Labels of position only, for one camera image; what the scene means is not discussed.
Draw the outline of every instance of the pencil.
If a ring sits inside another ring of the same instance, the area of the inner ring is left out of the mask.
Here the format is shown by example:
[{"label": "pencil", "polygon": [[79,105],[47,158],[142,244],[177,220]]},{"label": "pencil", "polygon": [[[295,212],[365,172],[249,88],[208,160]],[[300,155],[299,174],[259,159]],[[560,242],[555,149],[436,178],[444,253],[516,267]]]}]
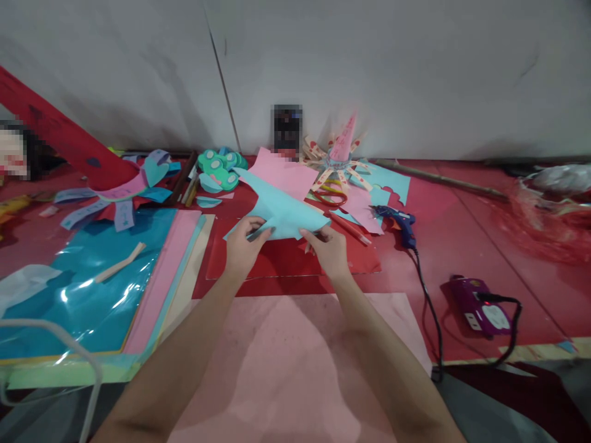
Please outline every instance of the pencil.
[{"label": "pencil", "polygon": [[357,240],[359,240],[365,246],[371,245],[371,241],[365,235],[363,235],[363,233],[359,229],[354,228],[353,226],[349,225],[345,220],[343,220],[338,215],[336,215],[330,211],[326,211],[326,213],[328,214],[328,216],[331,219],[334,220],[334,222],[336,224],[341,226],[345,231],[347,231],[349,234],[351,234],[353,237],[355,237]]}]

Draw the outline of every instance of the blue paper cutout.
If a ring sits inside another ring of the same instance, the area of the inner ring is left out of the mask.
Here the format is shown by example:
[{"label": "blue paper cutout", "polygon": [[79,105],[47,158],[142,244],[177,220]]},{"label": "blue paper cutout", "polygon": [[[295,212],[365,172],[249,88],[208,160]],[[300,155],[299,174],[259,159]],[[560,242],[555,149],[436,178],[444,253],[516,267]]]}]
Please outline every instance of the blue paper cutout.
[{"label": "blue paper cutout", "polygon": [[172,191],[165,188],[148,188],[140,194],[140,197],[163,203],[171,195]]},{"label": "blue paper cutout", "polygon": [[222,191],[222,187],[218,185],[213,178],[205,173],[199,174],[199,182],[201,187],[210,194],[217,194]]},{"label": "blue paper cutout", "polygon": [[265,180],[262,180],[246,169],[234,168],[234,171],[240,177],[243,177],[246,183],[259,195],[257,204],[247,214],[247,217],[262,217],[267,221],[259,228],[259,231],[275,228],[269,240],[285,238],[299,240],[302,238],[299,231],[301,228],[315,232],[324,225],[330,224],[330,219],[324,215],[318,213],[303,202],[287,195],[278,188],[269,185]]},{"label": "blue paper cutout", "polygon": [[142,169],[146,174],[146,180],[150,188],[156,186],[166,176],[170,168],[169,163],[158,164],[153,158],[147,157]]},{"label": "blue paper cutout", "polygon": [[[176,209],[140,209],[135,226],[116,233],[110,221],[95,221],[74,235],[56,256],[53,269],[63,271],[47,288],[6,310],[5,318],[53,321],[89,352],[119,351],[142,299]],[[139,242],[147,247],[129,265],[96,284],[101,271],[129,256]],[[39,328],[0,328],[0,359],[57,356],[68,351]]]},{"label": "blue paper cutout", "polygon": [[177,175],[181,168],[180,162],[168,163],[168,166],[168,172],[166,173],[165,177],[173,177]]},{"label": "blue paper cutout", "polygon": [[[400,202],[406,205],[406,199],[408,198],[408,187],[411,183],[411,178],[405,175],[399,174],[398,172],[391,171],[389,169],[379,167],[369,163],[368,161],[361,161],[371,166],[371,174],[364,167],[356,167],[355,171],[362,176],[368,183],[373,185],[379,185],[381,188],[387,186],[392,191],[400,196]],[[350,181],[357,186],[363,187],[362,184],[355,177],[351,176]]]},{"label": "blue paper cutout", "polygon": [[564,349],[569,354],[577,353],[577,350],[574,348],[573,344],[570,341],[563,341],[562,343],[558,343],[557,346],[559,348]]},{"label": "blue paper cutout", "polygon": [[211,197],[197,196],[197,205],[202,208],[211,208],[218,206],[222,201]]}]

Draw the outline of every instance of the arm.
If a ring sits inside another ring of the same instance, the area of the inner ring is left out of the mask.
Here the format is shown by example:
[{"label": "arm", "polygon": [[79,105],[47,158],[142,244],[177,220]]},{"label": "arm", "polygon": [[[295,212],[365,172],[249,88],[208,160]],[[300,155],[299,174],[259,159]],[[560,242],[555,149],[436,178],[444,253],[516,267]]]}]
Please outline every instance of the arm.
[{"label": "arm", "polygon": [[165,443],[201,383],[223,322],[270,229],[256,240],[259,217],[242,219],[228,237],[222,277],[146,361],[97,431],[93,443]]},{"label": "arm", "polygon": [[312,244],[332,282],[361,366],[401,443],[465,442],[418,360],[374,309],[347,265],[345,236],[325,226]]}]

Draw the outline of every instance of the clear plastic bag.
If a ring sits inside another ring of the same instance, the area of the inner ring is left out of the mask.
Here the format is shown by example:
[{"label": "clear plastic bag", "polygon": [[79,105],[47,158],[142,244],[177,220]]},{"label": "clear plastic bag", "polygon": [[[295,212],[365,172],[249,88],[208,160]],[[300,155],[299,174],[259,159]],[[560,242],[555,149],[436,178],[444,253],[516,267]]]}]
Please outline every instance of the clear plastic bag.
[{"label": "clear plastic bag", "polygon": [[537,189],[561,195],[582,194],[591,190],[591,165],[549,167],[535,174],[532,184]]}]

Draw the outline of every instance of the white cable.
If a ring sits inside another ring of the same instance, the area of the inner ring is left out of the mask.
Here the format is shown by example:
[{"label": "white cable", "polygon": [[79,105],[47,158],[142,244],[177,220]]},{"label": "white cable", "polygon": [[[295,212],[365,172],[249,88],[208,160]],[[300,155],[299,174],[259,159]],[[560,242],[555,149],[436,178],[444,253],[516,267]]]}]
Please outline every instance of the white cable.
[{"label": "white cable", "polygon": [[[88,408],[86,409],[86,416],[84,417],[84,424],[82,425],[82,431],[80,432],[80,443],[86,443],[88,440],[88,434],[90,433],[90,426],[92,424],[92,417],[94,416],[94,410],[97,406],[97,399],[99,398],[100,385],[103,381],[103,370],[93,355],[80,345],[76,340],[72,338],[68,332],[56,323],[39,320],[39,319],[0,319],[0,327],[40,327],[47,329],[49,332],[54,334],[64,345],[76,351],[81,357],[90,363],[92,369],[94,369],[94,386],[90,392],[90,399],[88,400]],[[2,402],[5,400],[5,395],[2,395]]]}]

